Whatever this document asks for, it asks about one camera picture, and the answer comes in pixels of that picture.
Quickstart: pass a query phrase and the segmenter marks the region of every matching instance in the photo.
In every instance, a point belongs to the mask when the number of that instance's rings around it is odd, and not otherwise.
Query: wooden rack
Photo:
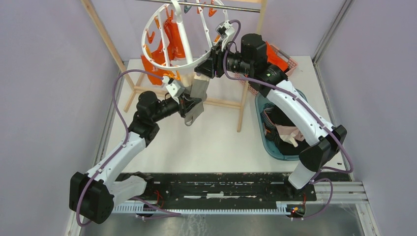
[[[244,2],[254,2],[254,3],[261,3],[261,10],[260,10],[260,16],[258,18],[258,24],[256,27],[256,33],[261,34],[262,30],[262,24],[264,22],[265,17],[265,11],[267,8],[267,1],[268,0],[235,0],[235,1],[244,1]],[[94,9],[93,4],[90,0],[81,0],[81,3],[83,4],[84,8],[86,9],[87,13],[89,14],[91,20],[94,22],[95,27],[97,28],[98,32],[101,35],[101,38],[103,39],[104,43],[106,44],[107,48],[109,49],[113,59],[115,60],[117,66],[119,67],[119,70],[121,72],[126,71],[126,67],[123,64],[123,61],[121,60],[121,57],[119,53],[117,52],[117,49],[115,45],[113,44],[109,34],[107,33],[103,23],[101,22],[100,18],[97,15],[97,12]],[[130,94],[129,100],[126,103],[124,107],[124,111],[127,112],[136,96],[136,94],[142,93],[144,91],[150,90],[155,92],[157,95],[165,95],[166,91],[155,89],[155,88],[147,88],[147,87],[141,87],[142,81],[145,77],[145,74],[141,73],[139,76],[138,81],[136,84],[133,83],[132,78],[129,76],[129,74],[126,74],[124,76],[124,79],[129,84],[130,88],[132,89],[132,92]],[[243,92],[242,92],[242,99],[240,102],[234,102],[234,101],[227,101],[227,100],[221,100],[221,99],[215,99],[215,98],[207,98],[207,100],[204,102],[204,104],[213,105],[213,106],[220,106],[220,107],[227,107],[227,108],[233,108],[233,109],[239,109],[239,119],[238,119],[238,132],[242,129],[242,121],[243,121],[243,110],[246,102],[246,95],[248,92],[249,83],[246,81]]]

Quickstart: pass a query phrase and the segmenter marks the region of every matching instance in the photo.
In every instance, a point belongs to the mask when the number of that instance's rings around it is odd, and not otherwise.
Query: blue laundry basket
[[[307,101],[304,93],[297,89],[299,94]],[[268,99],[258,93],[255,97],[256,115],[258,116],[259,130],[261,131],[262,142],[264,143],[265,150],[267,153],[277,160],[282,161],[298,161],[298,155],[283,155],[272,141],[266,139],[264,134],[264,126],[261,117],[261,112],[264,110],[264,106],[267,103],[271,103]]]

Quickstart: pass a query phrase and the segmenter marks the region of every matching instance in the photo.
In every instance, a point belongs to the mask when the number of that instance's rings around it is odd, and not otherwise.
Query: white wall
[[[0,29],[0,235],[63,235],[118,70],[80,1],[3,1]]]
[[[415,235],[417,2],[356,1],[320,62],[382,235]]]
[[[142,54],[141,38],[145,24],[162,4],[136,0],[93,0],[92,2],[121,58],[123,60],[139,58]],[[258,3],[229,0],[223,2],[230,6],[257,9],[261,7]],[[269,0],[263,29],[264,39],[281,47],[290,55],[313,56],[342,2],[343,0]],[[201,28],[201,21],[196,10],[193,7],[184,17],[195,54],[206,45],[204,43],[206,39],[198,31]],[[205,9],[204,13],[209,30],[214,32],[214,28],[221,22],[220,11],[213,18],[208,17],[208,9]],[[229,19],[238,19],[242,22],[241,35],[255,32],[258,13],[241,11],[228,11],[228,13]]]

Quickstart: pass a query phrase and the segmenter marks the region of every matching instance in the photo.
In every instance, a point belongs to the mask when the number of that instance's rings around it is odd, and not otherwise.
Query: white table
[[[310,56],[293,57],[299,66],[290,77],[301,90],[309,104],[322,117],[329,120],[328,111],[313,68]],[[141,69],[139,59],[131,60],[127,69]],[[135,83],[138,73],[130,73]],[[150,85],[147,79],[143,85]],[[210,82],[209,97],[240,101],[243,86],[227,78],[215,78]],[[130,95],[124,82],[119,99],[122,110]],[[137,96],[128,113],[122,111],[129,124],[136,111]],[[238,110],[204,105],[205,111],[191,127],[174,114],[158,122],[160,131],[152,143],[139,153],[124,172],[146,173],[218,173],[218,172],[292,172],[298,161],[280,161],[267,154],[259,131],[254,96],[248,93],[243,115],[243,126],[236,132]],[[107,152],[124,137],[124,128],[115,117]],[[345,170],[341,154],[337,154],[326,166]]]

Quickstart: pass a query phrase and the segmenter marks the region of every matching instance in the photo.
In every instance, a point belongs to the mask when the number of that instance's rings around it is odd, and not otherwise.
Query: robotic arm
[[[241,52],[230,53],[228,40],[235,32],[231,24],[223,23],[217,32],[220,40],[214,43],[209,57],[195,68],[195,72],[209,78],[221,77],[225,70],[247,75],[251,86],[278,106],[298,127],[310,146],[299,154],[300,163],[286,181],[290,194],[294,194],[339,152],[336,141],[328,132],[342,143],[347,131],[342,125],[334,127],[317,114],[288,81],[286,74],[278,66],[268,63],[267,46],[260,35],[244,35]],[[87,173],[73,175],[70,209],[100,224],[110,216],[114,206],[143,194],[151,177],[136,173],[121,182],[115,182],[116,178],[155,138],[159,131],[158,121],[177,112],[184,118],[202,102],[202,99],[184,93],[180,81],[164,76],[163,82],[171,97],[159,100],[154,92],[143,92],[128,128],[127,142],[122,141]]]

